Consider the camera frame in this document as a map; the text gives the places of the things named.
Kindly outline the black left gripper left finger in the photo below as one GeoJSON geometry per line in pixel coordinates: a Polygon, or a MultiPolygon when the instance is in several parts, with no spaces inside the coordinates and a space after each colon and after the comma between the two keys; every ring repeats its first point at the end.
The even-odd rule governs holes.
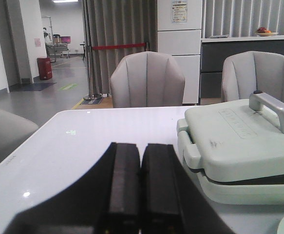
{"type": "Polygon", "coordinates": [[[7,234],[137,234],[137,146],[111,143],[81,178],[50,199],[18,213],[7,234]]]}

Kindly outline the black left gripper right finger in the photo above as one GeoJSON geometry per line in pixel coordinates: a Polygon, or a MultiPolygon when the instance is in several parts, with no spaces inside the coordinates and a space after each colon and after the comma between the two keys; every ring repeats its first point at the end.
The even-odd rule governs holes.
{"type": "Polygon", "coordinates": [[[193,184],[172,145],[149,144],[141,166],[144,234],[231,234],[193,184]]]}

